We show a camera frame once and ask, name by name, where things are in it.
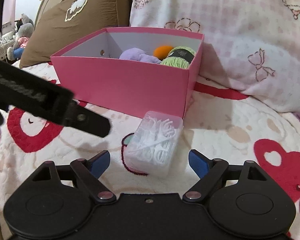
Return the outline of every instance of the plush doll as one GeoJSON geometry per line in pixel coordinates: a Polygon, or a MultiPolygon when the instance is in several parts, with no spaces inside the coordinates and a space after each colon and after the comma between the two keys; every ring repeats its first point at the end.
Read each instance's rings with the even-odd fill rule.
{"type": "Polygon", "coordinates": [[[21,55],[33,33],[33,21],[25,14],[21,15],[21,19],[17,21],[16,27],[18,32],[16,35],[16,42],[13,47],[9,47],[7,50],[8,60],[15,60],[21,58],[21,55]]]}
{"type": "Polygon", "coordinates": [[[135,60],[140,62],[160,64],[161,60],[157,57],[147,55],[142,49],[132,48],[122,52],[119,59],[135,60]]]}

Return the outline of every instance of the sticker on wall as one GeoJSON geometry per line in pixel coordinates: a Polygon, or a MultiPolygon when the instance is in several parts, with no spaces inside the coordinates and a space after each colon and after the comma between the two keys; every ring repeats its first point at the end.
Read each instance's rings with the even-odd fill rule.
{"type": "Polygon", "coordinates": [[[75,0],[71,7],[67,10],[65,22],[72,20],[78,13],[80,13],[88,0],[75,0]]]}

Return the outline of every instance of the pink cardboard box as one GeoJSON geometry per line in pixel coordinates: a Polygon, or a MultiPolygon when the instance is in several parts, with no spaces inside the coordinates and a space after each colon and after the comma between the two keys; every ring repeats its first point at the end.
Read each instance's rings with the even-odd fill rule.
{"type": "Polygon", "coordinates": [[[58,51],[51,61],[61,85],[78,100],[140,118],[148,111],[183,118],[199,73],[203,39],[203,34],[163,28],[105,28],[58,51]],[[190,67],[118,59],[126,49],[152,55],[162,45],[195,50],[190,67]]]}

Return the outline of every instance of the blue gripper pad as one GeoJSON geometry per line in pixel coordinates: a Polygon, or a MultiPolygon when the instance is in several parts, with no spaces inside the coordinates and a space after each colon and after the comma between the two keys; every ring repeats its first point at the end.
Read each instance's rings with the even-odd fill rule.
{"type": "Polygon", "coordinates": [[[91,162],[91,167],[89,171],[95,178],[100,178],[100,176],[106,171],[110,165],[110,153],[108,151],[101,153],[100,156],[96,156],[95,160],[92,158],[89,160],[91,162]]]}
{"type": "Polygon", "coordinates": [[[189,152],[189,165],[200,179],[209,172],[211,164],[212,160],[208,159],[197,150],[191,150],[189,152]]]}

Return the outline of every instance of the clear plastic box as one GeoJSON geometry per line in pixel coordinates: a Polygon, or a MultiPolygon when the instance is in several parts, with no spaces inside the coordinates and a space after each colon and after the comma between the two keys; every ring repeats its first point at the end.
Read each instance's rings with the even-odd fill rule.
{"type": "Polygon", "coordinates": [[[165,177],[183,129],[178,116],[149,111],[125,149],[126,165],[137,171],[165,177]]]}

